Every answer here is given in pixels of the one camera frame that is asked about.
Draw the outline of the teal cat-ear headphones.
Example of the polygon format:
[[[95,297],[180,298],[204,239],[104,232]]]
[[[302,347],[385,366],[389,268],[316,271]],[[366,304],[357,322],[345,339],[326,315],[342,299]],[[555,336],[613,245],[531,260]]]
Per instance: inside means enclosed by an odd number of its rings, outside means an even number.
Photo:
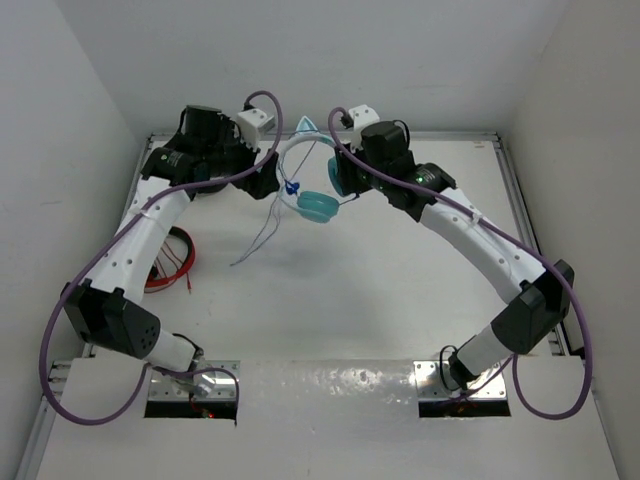
[[[321,133],[313,121],[308,116],[303,115],[294,132],[279,152],[277,172],[281,177],[281,186],[278,190],[278,198],[283,205],[298,213],[302,218],[314,223],[326,224],[338,214],[341,206],[357,200],[360,195],[357,193],[347,194],[339,185],[337,178],[338,165],[335,156],[328,160],[327,169],[331,185],[341,197],[341,200],[324,193],[302,190],[300,183],[295,180],[295,176],[308,156],[303,158],[298,169],[293,174],[287,175],[284,169],[286,154],[301,143],[311,143],[311,148],[318,143],[329,147],[336,146],[336,142],[330,136]]]

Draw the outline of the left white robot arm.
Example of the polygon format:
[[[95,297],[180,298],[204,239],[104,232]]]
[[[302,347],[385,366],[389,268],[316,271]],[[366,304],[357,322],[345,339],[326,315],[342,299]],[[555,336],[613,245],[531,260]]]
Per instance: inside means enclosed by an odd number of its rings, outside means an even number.
[[[225,178],[255,199],[277,190],[277,154],[255,164],[259,143],[275,124],[273,115],[250,104],[234,117],[194,105],[181,112],[176,133],[149,153],[114,245],[65,298],[64,311],[84,342],[161,369],[191,369],[197,347],[164,330],[140,304],[147,280],[171,228],[197,194],[222,187]]]

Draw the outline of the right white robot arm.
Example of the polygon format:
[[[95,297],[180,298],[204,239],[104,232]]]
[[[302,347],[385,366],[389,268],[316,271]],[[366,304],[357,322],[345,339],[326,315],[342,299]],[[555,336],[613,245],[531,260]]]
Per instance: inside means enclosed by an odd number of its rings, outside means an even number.
[[[456,348],[442,369],[447,390],[464,390],[495,363],[527,354],[544,340],[566,317],[569,298],[539,260],[481,225],[480,212],[446,171],[415,162],[406,134],[392,121],[365,127],[358,150],[348,143],[336,146],[330,179],[343,196],[382,193],[391,206],[453,246],[504,302],[504,309]]]

